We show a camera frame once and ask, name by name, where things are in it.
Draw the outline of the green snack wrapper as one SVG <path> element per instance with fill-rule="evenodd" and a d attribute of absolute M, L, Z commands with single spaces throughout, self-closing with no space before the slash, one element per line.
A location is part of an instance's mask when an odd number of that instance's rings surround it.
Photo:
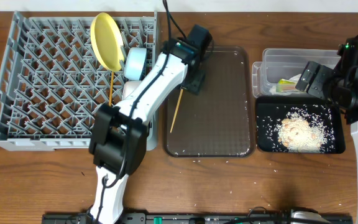
<path fill-rule="evenodd" d="M 276 84 L 276 92 L 284 93 L 284 92 L 290 92 L 290 91 L 297 91 L 296 84 L 297 80 L 286 80 L 281 79 Z"/>

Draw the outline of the white napkin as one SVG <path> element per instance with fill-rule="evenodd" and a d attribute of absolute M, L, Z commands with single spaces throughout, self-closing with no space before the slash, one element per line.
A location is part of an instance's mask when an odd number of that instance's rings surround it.
<path fill-rule="evenodd" d="M 286 80 L 297 80 L 298 81 L 300 79 L 300 76 L 301 76 L 301 74 L 297 74 L 297 75 L 295 75 L 295 76 L 293 76 L 293 77 L 291 77 L 289 79 L 286 79 Z M 285 95 L 285 94 L 292 94 L 292 93 L 298 92 L 298 90 L 297 91 L 284 92 L 284 93 L 276 92 L 276 84 L 273 87 L 271 87 L 271 89 L 269 90 L 269 92 L 271 94 L 273 94 L 273 95 Z"/>

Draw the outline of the rice and food scraps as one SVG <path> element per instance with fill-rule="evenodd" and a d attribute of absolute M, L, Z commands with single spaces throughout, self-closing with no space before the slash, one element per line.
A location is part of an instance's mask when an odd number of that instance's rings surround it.
<path fill-rule="evenodd" d="M 319 152 L 328 142 L 323 122 L 310 114 L 289 113 L 275 130 L 278 142 L 290 152 Z"/>

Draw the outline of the light blue bowl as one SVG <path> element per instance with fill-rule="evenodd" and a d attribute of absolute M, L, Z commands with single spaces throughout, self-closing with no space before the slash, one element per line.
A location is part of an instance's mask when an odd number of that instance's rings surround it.
<path fill-rule="evenodd" d="M 146 58 L 146 48 L 131 48 L 125 64 L 124 77 L 128 80 L 142 80 L 145 77 Z"/>

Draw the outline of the white pink bowl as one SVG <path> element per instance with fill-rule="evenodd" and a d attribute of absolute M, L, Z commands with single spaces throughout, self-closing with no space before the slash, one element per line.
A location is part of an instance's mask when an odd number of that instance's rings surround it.
<path fill-rule="evenodd" d="M 127 98 L 140 84 L 140 80 L 126 82 L 122 91 L 122 99 Z"/>

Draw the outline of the wooden chopstick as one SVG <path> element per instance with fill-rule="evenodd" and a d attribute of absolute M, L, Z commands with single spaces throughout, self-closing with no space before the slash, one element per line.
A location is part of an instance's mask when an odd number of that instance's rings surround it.
<path fill-rule="evenodd" d="M 114 72 L 111 72 L 110 89 L 109 89 L 109 106 L 112 106 L 112 95 L 114 93 Z"/>
<path fill-rule="evenodd" d="M 180 107 L 182 95 L 183 95 L 183 89 L 180 90 L 180 93 L 179 93 L 179 96 L 178 96 L 177 104 L 176 104 L 176 107 L 175 107 L 175 112 L 174 112 L 174 115 L 173 115 L 172 124 L 171 124 L 171 127 L 170 127 L 170 133 L 172 133 L 174 125 L 175 125 L 175 121 L 176 121 L 178 110 L 179 110 L 179 107 Z"/>

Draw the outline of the yellow round plate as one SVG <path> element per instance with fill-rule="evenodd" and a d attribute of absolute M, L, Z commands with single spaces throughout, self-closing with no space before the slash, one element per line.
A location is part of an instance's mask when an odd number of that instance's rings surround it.
<path fill-rule="evenodd" d="M 90 37 L 98 62 L 110 71 L 120 71 L 124 43 L 115 20 L 105 12 L 99 13 L 91 23 Z"/>

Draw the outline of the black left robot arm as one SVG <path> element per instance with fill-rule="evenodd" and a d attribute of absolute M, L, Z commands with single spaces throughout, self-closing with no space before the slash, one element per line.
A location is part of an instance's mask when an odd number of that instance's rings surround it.
<path fill-rule="evenodd" d="M 149 123 L 177 87 L 197 95 L 205 78 L 199 70 L 212 41 L 209 30 L 193 26 L 184 39 L 169 39 L 149 74 L 116 106 L 103 104 L 89 144 L 98 183 L 88 223 L 116 223 L 123 211 L 127 179 L 140 166 Z"/>

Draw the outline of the clear plastic waste bin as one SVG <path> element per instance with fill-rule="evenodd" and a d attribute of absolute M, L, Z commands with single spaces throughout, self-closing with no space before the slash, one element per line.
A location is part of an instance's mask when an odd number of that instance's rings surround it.
<path fill-rule="evenodd" d="M 340 56 L 335 50 L 321 49 L 278 49 L 268 48 L 263 51 L 262 61 L 252 64 L 252 93 L 260 96 L 272 96 L 269 92 L 282 78 L 289 79 L 301 74 L 309 61 L 314 61 L 334 68 Z M 307 93 L 295 92 L 281 96 L 307 97 Z"/>

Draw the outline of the black waste tray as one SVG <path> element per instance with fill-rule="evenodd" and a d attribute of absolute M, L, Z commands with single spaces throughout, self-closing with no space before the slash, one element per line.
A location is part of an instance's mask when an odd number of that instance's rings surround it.
<path fill-rule="evenodd" d="M 257 145 L 264 152 L 342 154 L 346 150 L 340 112 L 317 98 L 261 96 L 256 99 Z M 288 148 L 279 138 L 282 121 L 299 117 L 312 128 L 321 128 L 319 149 Z"/>

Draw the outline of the dark brown serving tray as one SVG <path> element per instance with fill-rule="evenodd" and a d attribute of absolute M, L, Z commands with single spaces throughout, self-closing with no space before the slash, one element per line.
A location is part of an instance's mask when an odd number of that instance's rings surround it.
<path fill-rule="evenodd" d="M 172 133 L 180 91 L 173 90 L 166 99 L 164 150 L 173 157 L 247 157 L 255 149 L 247 52 L 241 47 L 215 47 L 201 69 L 206 78 L 200 93 L 183 91 Z"/>

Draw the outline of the grey plastic dish rack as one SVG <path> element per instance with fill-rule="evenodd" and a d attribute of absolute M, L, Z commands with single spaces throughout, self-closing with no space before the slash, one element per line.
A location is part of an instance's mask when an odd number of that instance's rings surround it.
<path fill-rule="evenodd" d="M 91 47 L 91 17 L 15 12 L 0 68 L 0 147 L 87 148 L 96 111 L 109 103 L 110 70 Z M 112 103 L 126 78 L 114 72 Z"/>

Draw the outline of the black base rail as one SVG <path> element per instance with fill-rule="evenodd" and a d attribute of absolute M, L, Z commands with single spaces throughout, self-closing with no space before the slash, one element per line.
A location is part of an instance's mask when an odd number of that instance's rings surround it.
<path fill-rule="evenodd" d="M 119 224 L 218 224 L 218 223 L 337 223 L 350 224 L 353 218 L 346 214 L 318 213 L 308 208 L 271 211 L 254 207 L 248 213 L 149 213 L 145 210 L 121 209 L 112 215 L 107 210 L 87 210 L 80 213 L 45 213 L 41 223 L 119 223 Z"/>

